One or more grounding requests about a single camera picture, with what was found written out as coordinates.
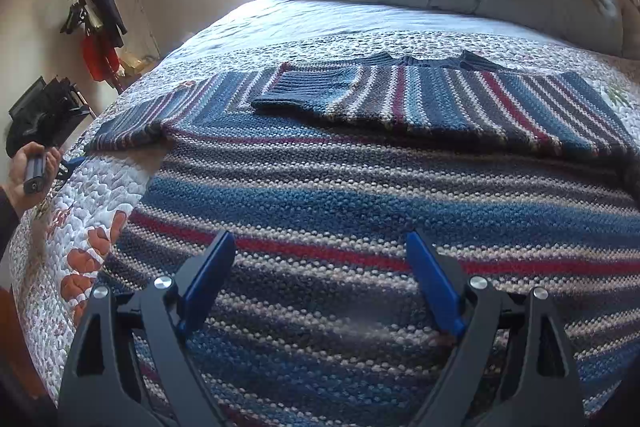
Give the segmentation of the person's left hand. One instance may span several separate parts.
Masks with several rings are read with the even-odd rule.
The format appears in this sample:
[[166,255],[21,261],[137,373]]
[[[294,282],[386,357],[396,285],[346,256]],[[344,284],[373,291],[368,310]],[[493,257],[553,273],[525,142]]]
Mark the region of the person's left hand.
[[[25,183],[32,177],[28,161],[36,157],[42,159],[43,187],[39,192],[26,193]],[[17,217],[23,217],[27,210],[43,202],[58,174],[61,158],[61,153],[57,148],[45,148],[36,142],[29,142],[15,153],[11,160],[8,179],[1,186]]]

